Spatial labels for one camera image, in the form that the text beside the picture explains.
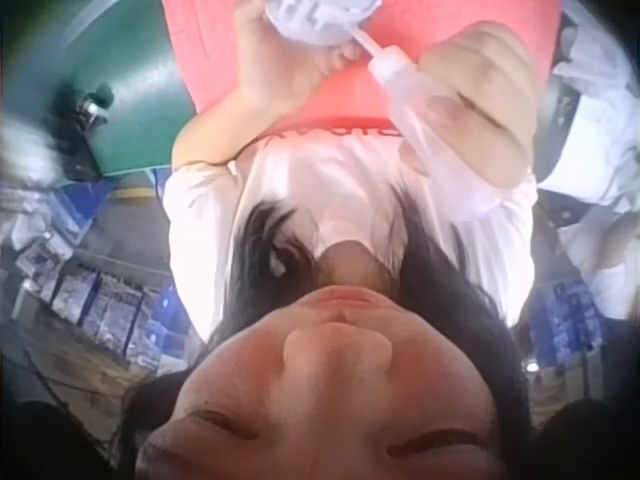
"eye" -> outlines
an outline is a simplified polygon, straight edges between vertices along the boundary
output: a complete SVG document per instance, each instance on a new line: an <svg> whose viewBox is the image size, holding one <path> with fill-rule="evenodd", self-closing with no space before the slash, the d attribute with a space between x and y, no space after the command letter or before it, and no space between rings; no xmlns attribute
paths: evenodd
<svg viewBox="0 0 640 480"><path fill-rule="evenodd" d="M241 440L256 440L258 438L258 434L255 431L246 428L231 417L214 410L196 410L188 416L213 425Z"/></svg>
<svg viewBox="0 0 640 480"><path fill-rule="evenodd" d="M387 447L387 453L390 457L402 458L455 445L483 447L480 437L475 433L465 430L443 429L425 433L407 442L390 445Z"/></svg>

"white bottle cap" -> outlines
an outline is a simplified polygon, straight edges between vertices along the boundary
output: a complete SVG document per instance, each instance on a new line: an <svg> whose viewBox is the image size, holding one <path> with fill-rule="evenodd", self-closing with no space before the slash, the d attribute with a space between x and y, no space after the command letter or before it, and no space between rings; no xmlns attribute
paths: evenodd
<svg viewBox="0 0 640 480"><path fill-rule="evenodd" d="M417 65L397 45L382 49L369 62L369 71L382 85L386 85L398 72L411 69L417 70Z"/></svg>

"plastic squeeze bottle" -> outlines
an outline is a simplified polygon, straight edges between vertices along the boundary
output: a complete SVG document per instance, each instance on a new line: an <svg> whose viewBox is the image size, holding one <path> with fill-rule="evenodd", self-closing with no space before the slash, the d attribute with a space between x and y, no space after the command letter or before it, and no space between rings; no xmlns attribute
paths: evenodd
<svg viewBox="0 0 640 480"><path fill-rule="evenodd" d="M381 48L363 30L350 31L373 57L369 71L388 91L391 121L428 172L439 213L452 221L465 221L496 206L504 192L480 178L428 125L446 121L433 117L429 100L445 97L461 102L457 93L421 72L400 47Z"/></svg>

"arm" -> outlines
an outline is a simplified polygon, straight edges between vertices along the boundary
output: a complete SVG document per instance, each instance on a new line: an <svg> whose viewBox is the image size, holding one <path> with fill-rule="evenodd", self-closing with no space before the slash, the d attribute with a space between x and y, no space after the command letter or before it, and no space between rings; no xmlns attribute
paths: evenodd
<svg viewBox="0 0 640 480"><path fill-rule="evenodd" d="M520 40L502 25L478 23L431 47L419 64L462 99L427 104L436 135L488 184L511 190L523 182L533 159L540 87Z"/></svg>
<svg viewBox="0 0 640 480"><path fill-rule="evenodd" d="M173 148L173 171L193 163L225 165L280 118L303 105L325 78L359 56L353 43L301 48L282 38L265 20L265 0L236 1L238 86L182 129Z"/></svg>
<svg viewBox="0 0 640 480"><path fill-rule="evenodd" d="M193 163L226 165L284 113L256 105L236 88L182 129L173 145L171 167L175 172Z"/></svg>

